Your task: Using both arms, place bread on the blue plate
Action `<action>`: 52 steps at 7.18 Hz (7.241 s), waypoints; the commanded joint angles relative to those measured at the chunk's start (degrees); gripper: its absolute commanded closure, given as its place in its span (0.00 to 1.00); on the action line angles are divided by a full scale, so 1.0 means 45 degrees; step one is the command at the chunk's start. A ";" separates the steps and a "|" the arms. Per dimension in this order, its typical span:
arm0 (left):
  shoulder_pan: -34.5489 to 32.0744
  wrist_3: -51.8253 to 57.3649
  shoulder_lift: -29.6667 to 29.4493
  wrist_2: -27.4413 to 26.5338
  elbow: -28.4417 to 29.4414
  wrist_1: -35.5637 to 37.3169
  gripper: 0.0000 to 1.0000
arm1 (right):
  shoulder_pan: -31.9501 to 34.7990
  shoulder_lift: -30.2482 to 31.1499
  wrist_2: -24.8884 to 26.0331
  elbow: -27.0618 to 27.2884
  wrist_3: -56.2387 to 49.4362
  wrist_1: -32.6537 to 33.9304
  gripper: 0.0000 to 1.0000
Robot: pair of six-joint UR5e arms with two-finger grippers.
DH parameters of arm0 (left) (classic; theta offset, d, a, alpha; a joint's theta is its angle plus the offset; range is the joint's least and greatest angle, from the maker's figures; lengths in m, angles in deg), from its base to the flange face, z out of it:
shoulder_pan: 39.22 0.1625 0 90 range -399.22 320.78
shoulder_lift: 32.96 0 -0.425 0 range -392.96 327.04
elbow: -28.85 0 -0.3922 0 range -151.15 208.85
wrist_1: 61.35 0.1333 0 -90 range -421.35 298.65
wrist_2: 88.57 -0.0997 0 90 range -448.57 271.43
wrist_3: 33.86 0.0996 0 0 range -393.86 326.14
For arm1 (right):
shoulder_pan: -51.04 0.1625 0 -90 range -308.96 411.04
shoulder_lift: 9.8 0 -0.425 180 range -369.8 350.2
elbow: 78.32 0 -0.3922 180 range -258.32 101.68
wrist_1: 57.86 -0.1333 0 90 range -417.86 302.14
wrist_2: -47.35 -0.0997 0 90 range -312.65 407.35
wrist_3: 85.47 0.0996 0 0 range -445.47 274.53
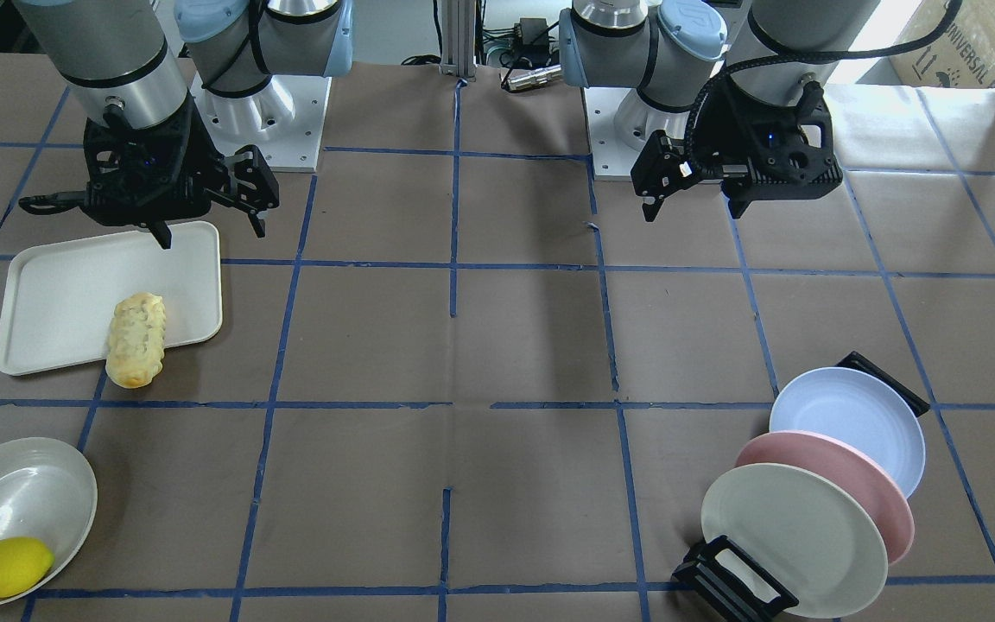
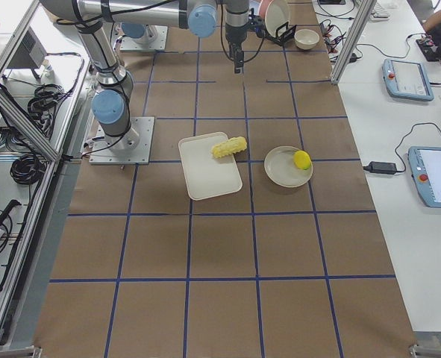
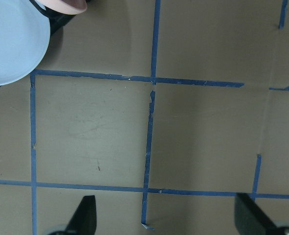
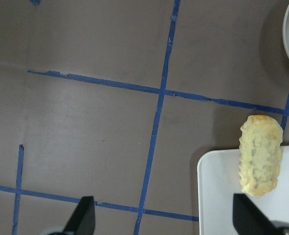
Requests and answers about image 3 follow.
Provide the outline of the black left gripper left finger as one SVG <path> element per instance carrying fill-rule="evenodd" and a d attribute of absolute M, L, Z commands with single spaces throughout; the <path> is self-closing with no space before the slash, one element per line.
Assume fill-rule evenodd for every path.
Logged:
<path fill-rule="evenodd" d="M 95 196 L 84 196 L 69 221 L 64 233 L 66 235 L 94 235 L 96 232 Z"/>

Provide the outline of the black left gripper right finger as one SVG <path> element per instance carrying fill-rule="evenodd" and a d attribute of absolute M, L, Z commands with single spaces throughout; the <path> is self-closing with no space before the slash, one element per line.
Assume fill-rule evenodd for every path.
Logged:
<path fill-rule="evenodd" d="M 246 193 L 237 193 L 234 223 L 240 235 L 270 235 L 278 227 Z"/>

